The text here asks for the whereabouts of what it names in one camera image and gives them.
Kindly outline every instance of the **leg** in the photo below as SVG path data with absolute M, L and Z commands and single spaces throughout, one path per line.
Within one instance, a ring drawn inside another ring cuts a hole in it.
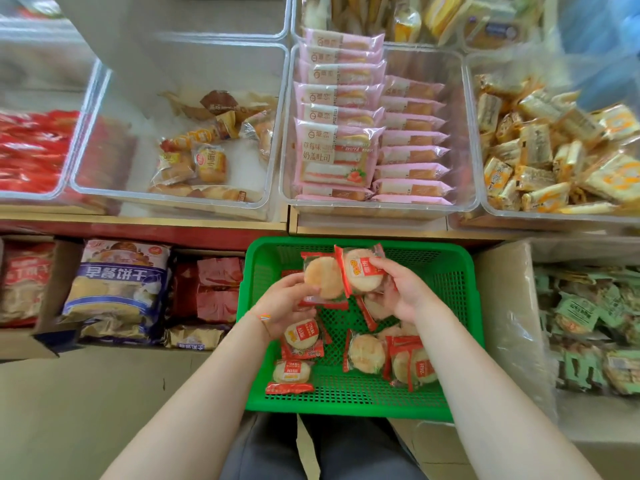
M 220 480 L 307 480 L 295 414 L 245 411 Z
M 322 479 L 425 480 L 418 462 L 384 418 L 301 415 Z

